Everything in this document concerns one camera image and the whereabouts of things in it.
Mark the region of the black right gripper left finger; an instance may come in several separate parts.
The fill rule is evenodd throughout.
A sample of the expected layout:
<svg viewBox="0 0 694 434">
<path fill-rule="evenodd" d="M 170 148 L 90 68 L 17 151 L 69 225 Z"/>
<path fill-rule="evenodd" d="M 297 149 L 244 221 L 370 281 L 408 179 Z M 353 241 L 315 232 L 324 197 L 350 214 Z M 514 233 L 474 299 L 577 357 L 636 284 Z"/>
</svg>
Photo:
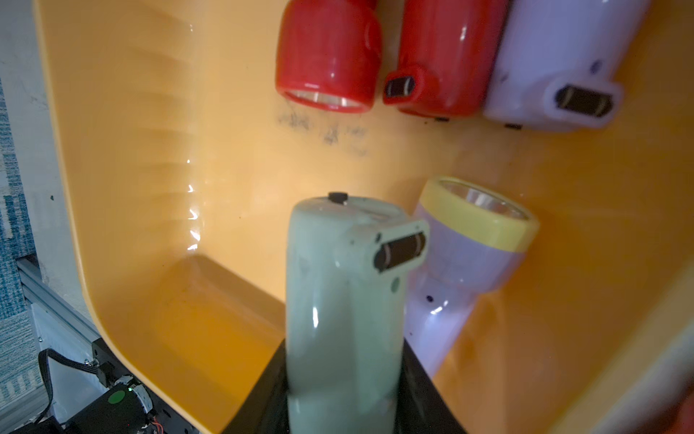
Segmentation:
<svg viewBox="0 0 694 434">
<path fill-rule="evenodd" d="M 283 340 L 222 433 L 289 433 L 287 392 L 287 352 Z"/>
</svg>

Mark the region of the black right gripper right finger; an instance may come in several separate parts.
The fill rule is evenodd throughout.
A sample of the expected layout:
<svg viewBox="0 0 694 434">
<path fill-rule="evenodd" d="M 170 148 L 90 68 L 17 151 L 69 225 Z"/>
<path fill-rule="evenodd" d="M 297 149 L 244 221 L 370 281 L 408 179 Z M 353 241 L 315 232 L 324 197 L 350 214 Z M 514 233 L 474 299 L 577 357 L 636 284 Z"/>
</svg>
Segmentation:
<svg viewBox="0 0 694 434">
<path fill-rule="evenodd" d="M 404 341 L 398 386 L 400 434 L 467 434 Z"/>
</svg>

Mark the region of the mint green flashlight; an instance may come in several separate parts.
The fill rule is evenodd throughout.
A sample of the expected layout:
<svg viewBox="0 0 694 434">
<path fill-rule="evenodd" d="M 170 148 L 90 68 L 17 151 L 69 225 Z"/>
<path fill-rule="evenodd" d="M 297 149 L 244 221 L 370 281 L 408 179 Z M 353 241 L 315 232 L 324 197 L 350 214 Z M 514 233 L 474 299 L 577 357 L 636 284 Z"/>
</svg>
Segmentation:
<svg viewBox="0 0 694 434">
<path fill-rule="evenodd" d="M 408 276 L 428 223 L 332 192 L 292 210 L 287 235 L 287 408 L 294 433 L 390 433 Z"/>
</svg>

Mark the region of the yellow plastic storage tray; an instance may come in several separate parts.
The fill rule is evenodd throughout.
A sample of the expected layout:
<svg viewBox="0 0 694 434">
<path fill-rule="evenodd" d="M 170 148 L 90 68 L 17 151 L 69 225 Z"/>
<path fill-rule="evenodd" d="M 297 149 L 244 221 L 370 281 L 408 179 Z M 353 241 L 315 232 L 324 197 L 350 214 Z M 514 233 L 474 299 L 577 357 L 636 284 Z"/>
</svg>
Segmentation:
<svg viewBox="0 0 694 434">
<path fill-rule="evenodd" d="M 540 232 L 437 375 L 471 433 L 589 433 L 693 322 L 693 5 L 652 3 L 604 129 L 549 134 L 275 89 L 281 1 L 38 1 L 82 292 L 112 351 L 220 433 L 284 325 L 299 201 L 412 209 L 451 175 Z"/>
</svg>

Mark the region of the red flashlight one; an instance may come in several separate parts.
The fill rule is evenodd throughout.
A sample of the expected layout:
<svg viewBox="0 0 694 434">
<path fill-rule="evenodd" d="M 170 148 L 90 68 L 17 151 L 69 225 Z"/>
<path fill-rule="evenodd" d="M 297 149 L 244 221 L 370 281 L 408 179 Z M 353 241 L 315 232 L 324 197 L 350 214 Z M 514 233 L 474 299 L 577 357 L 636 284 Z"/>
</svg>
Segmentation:
<svg viewBox="0 0 694 434">
<path fill-rule="evenodd" d="M 484 102 L 509 8 L 505 0 L 405 3 L 398 68 L 383 103 L 424 118 L 468 117 Z"/>
</svg>

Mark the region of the red flashlight two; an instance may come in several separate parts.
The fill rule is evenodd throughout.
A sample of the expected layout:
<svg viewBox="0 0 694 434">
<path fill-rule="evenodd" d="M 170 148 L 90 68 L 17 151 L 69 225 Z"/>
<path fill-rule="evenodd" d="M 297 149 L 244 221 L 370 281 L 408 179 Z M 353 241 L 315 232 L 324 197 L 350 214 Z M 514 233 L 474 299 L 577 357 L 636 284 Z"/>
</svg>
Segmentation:
<svg viewBox="0 0 694 434">
<path fill-rule="evenodd" d="M 278 36 L 277 92 L 315 109 L 369 111 L 382 60 L 376 7 L 375 1 L 288 2 Z"/>
</svg>

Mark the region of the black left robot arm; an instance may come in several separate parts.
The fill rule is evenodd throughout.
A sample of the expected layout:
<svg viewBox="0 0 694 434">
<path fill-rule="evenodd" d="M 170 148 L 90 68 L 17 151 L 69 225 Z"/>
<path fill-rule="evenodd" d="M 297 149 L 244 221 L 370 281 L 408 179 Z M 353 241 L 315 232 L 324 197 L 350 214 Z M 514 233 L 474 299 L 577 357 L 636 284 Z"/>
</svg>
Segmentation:
<svg viewBox="0 0 694 434">
<path fill-rule="evenodd" d="M 152 392 L 117 359 L 104 339 L 91 343 L 93 360 L 79 363 L 53 349 L 38 354 L 38 365 L 49 403 L 34 421 L 15 433 L 197 433 L 199 430 Z M 53 408 L 55 388 L 50 363 L 95 376 L 106 388 L 65 420 Z"/>
</svg>

